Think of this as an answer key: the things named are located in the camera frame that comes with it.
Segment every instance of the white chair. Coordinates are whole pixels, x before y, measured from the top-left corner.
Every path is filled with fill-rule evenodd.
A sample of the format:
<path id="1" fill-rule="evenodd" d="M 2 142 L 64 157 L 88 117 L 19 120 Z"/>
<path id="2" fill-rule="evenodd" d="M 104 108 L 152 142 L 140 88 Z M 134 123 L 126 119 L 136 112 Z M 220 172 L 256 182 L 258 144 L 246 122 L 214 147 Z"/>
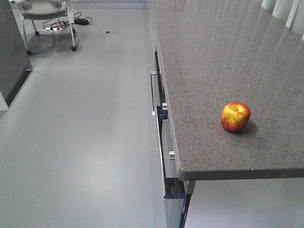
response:
<path id="1" fill-rule="evenodd" d="M 39 32 L 36 29 L 34 20 L 49 20 L 59 17 L 67 17 L 72 34 L 73 45 L 71 49 L 72 51 L 77 50 L 74 40 L 75 30 L 73 29 L 73 7 L 72 3 L 69 0 L 15 0 L 15 3 L 18 5 L 20 10 L 23 34 L 25 38 L 25 48 L 27 50 L 28 55 L 31 55 L 31 51 L 29 49 L 28 39 L 24 27 L 25 19 L 30 19 L 32 21 L 35 30 L 35 35 L 39 36 Z"/>

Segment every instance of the floor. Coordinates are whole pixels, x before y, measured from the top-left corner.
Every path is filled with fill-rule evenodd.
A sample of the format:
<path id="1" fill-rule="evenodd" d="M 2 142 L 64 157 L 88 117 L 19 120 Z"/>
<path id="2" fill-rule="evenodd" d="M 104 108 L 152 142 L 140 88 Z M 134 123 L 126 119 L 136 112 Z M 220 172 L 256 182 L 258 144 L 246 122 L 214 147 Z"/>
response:
<path id="1" fill-rule="evenodd" d="M 28 36 L 34 70 L 0 119 L 0 227 L 165 227 L 148 11 L 78 11 L 76 52 L 69 30 Z"/>

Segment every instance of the metal handle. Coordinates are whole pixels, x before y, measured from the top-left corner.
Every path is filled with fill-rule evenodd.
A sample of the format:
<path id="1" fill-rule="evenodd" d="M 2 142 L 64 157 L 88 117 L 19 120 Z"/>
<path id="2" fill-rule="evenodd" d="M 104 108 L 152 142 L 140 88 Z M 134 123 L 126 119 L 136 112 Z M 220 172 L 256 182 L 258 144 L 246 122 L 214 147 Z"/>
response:
<path id="1" fill-rule="evenodd" d="M 161 109 L 162 109 L 162 110 L 168 110 L 167 103 L 162 103 L 161 105 L 162 105 L 162 106 L 161 106 Z"/>
<path id="2" fill-rule="evenodd" d="M 175 160 L 175 152 L 174 151 L 169 151 L 169 159 L 170 160 Z"/>
<path id="3" fill-rule="evenodd" d="M 153 88 L 153 76 L 157 76 L 157 72 L 150 72 L 150 80 L 151 80 L 151 93 L 152 93 L 152 115 L 155 115 L 155 105 L 154 105 L 154 88 Z"/>

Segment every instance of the red apple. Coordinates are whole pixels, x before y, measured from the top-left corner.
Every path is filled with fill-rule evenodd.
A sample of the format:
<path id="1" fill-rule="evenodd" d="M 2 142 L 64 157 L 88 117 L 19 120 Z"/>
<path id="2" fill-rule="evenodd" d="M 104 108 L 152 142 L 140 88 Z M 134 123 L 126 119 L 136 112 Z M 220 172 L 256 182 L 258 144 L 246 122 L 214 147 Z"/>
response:
<path id="1" fill-rule="evenodd" d="M 223 109 L 222 126 L 228 131 L 238 132 L 247 125 L 250 114 L 250 108 L 246 104 L 231 102 Z"/>

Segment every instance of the countertop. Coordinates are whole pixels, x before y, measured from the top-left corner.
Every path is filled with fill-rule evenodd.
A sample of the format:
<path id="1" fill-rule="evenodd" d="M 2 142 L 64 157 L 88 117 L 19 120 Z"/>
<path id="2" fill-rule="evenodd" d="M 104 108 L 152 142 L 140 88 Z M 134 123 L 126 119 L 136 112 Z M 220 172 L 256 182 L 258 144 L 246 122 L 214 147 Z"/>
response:
<path id="1" fill-rule="evenodd" d="M 181 180 L 304 177 L 304 41 L 253 0 L 154 0 Z M 240 133 L 223 107 L 251 108 Z"/>

